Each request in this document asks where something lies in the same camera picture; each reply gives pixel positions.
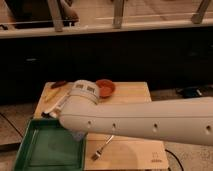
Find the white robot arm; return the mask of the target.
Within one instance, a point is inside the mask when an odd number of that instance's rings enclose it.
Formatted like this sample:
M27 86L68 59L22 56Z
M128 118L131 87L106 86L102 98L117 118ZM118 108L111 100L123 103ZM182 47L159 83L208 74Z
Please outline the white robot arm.
M78 80L59 122L71 131L213 146L213 97L104 105L95 83Z

